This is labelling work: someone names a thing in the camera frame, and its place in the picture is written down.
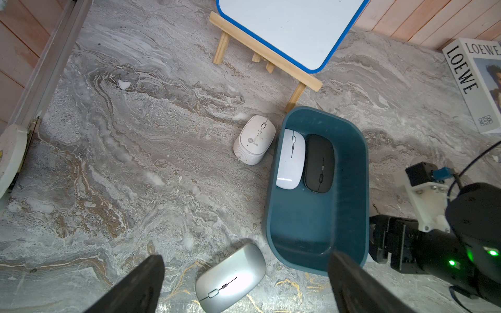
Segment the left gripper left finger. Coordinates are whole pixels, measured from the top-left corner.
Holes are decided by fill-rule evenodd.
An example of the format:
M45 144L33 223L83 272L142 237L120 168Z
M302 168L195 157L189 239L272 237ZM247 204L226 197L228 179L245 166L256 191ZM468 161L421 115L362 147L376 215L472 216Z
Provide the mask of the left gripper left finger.
M86 311L155 312L163 280L163 257L151 255Z

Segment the silver mouse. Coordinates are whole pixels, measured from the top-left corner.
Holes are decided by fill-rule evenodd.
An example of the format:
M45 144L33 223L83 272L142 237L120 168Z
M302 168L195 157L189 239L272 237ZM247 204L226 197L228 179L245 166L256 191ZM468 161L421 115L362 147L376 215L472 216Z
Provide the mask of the silver mouse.
M261 250L249 243L197 279L198 302L205 312L223 312L253 290L265 274Z

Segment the white round mouse with logo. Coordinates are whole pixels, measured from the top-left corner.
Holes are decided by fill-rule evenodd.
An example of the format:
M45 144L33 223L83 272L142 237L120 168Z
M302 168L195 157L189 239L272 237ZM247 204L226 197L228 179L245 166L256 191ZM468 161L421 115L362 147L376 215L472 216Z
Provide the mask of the white round mouse with logo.
M233 146L234 154L241 162L256 165L269 149L275 134L276 128L267 117L255 115L236 138Z

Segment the black slim mouse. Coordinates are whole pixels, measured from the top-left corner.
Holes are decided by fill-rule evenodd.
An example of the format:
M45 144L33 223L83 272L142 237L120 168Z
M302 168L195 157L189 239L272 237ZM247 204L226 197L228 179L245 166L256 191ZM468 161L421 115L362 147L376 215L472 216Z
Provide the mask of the black slim mouse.
M333 184L335 153L332 143L325 137L308 137L305 156L304 183L316 193L327 193Z

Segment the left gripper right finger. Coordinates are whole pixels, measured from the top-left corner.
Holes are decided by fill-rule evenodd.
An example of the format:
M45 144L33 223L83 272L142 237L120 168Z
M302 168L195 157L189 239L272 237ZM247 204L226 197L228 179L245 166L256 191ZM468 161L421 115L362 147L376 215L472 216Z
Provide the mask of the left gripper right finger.
M412 312L347 254L331 253L327 266L339 312Z

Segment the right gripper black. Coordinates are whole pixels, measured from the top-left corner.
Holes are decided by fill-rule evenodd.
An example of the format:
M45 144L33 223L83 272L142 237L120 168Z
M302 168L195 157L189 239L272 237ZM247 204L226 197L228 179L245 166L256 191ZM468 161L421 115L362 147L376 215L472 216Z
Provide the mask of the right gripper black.
M369 219L369 254L407 275L432 275L454 286L470 284L470 260L458 238L441 230L422 232L417 220L389 215Z

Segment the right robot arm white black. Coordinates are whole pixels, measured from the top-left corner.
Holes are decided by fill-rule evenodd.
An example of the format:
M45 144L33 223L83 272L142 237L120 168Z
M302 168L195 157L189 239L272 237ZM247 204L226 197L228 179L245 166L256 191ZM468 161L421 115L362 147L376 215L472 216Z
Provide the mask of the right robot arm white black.
M464 186L446 207L451 232L423 232L418 221L389 215L369 219L369 254L401 274L432 275L450 291L500 305L500 189Z

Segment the white slim mouse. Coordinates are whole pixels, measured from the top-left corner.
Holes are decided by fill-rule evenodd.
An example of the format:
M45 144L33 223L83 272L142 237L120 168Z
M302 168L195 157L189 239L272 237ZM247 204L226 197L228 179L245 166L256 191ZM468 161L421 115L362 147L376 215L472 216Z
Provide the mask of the white slim mouse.
M297 131L285 129L280 153L276 185L285 190L295 189L305 164L305 138Z

